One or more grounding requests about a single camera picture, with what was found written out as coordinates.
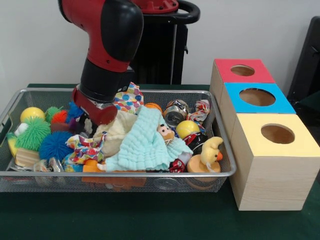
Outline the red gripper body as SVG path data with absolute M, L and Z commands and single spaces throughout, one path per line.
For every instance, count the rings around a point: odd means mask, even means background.
M 117 116 L 118 109 L 113 103 L 102 103 L 85 96 L 78 87 L 72 91 L 74 103 L 81 108 L 96 125 L 107 125 Z

